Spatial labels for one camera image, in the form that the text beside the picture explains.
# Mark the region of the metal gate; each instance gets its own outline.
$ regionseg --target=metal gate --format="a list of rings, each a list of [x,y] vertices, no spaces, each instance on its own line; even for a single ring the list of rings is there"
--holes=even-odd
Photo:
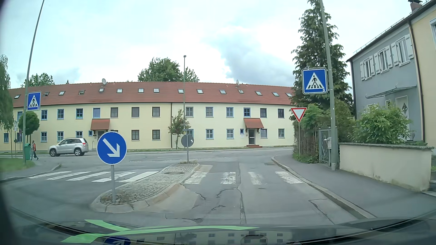
[[[320,129],[318,131],[318,145],[320,153],[320,163],[328,164],[330,166],[330,149],[328,148],[328,138],[330,138],[331,129]]]

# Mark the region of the green trash bin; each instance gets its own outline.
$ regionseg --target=green trash bin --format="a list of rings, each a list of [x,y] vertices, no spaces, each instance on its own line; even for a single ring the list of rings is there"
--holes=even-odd
[[[24,156],[26,160],[30,160],[30,144],[23,145]]]

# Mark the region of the silver suv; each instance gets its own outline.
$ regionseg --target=silver suv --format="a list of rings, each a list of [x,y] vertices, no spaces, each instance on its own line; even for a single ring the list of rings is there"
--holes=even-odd
[[[58,157],[61,154],[74,154],[78,157],[88,151],[88,142],[84,138],[64,139],[59,144],[48,148],[48,153],[52,157]]]

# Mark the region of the red awning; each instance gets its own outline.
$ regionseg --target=red awning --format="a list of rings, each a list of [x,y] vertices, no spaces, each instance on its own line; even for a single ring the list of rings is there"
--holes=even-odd
[[[244,118],[247,129],[263,129],[263,124],[260,118]]]
[[[93,119],[91,130],[109,130],[110,119]]]

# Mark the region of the crosswalk stripe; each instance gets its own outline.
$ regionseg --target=crosswalk stripe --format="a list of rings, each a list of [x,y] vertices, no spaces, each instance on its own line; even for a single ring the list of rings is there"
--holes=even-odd
[[[295,178],[292,174],[290,174],[288,172],[281,171],[281,172],[276,172],[276,174],[278,174],[280,176],[280,178],[282,178],[282,180],[284,180],[286,183],[289,183],[289,184],[302,183],[302,181],[300,181],[298,178]]]
[[[251,183],[253,184],[262,184],[262,176],[260,174],[256,174],[255,172],[248,172],[250,175]]]
[[[95,174],[89,174],[89,175],[85,175],[85,176],[80,176],[80,177],[77,177],[77,178],[69,179],[67,181],[86,180],[86,179],[89,179],[91,177],[96,177],[96,176],[103,175],[103,174],[108,174],[108,173],[110,173],[110,172],[99,172],[99,173],[95,173]]]
[[[65,174],[65,173],[70,173],[71,171],[61,171],[61,172],[55,172],[55,173],[48,173],[48,174],[39,174],[39,175],[35,175],[32,177],[28,177],[29,179],[37,179],[37,178],[41,178],[41,177],[47,177],[47,176],[52,176],[52,175],[57,175],[57,174]]]
[[[57,176],[57,177],[49,178],[47,180],[59,180],[59,179],[62,179],[62,178],[71,177],[71,176],[80,175],[80,174],[87,174],[87,173],[90,173],[90,172],[91,171],[72,173],[72,174],[67,174],[67,175],[62,175],[62,176]]]
[[[200,184],[201,180],[206,176],[206,172],[195,172],[189,179],[187,179],[185,184]]]
[[[134,174],[136,172],[124,172],[124,173],[120,173],[120,174],[115,174],[114,177],[115,179],[121,178],[123,176],[129,175],[129,174]],[[112,180],[112,178],[103,178],[103,179],[99,179],[99,180],[93,180],[92,182],[107,182],[109,180]]]
[[[142,173],[142,174],[138,174],[138,175],[136,175],[136,176],[133,176],[133,177],[130,178],[130,179],[122,180],[122,181],[120,181],[120,182],[135,182],[135,181],[137,181],[137,180],[143,179],[143,178],[148,177],[148,176],[150,176],[150,175],[152,175],[152,174],[155,174],[155,173],[157,173],[157,172],[158,172],[158,171],[145,172],[145,173]]]
[[[236,172],[223,173],[221,184],[236,184]]]

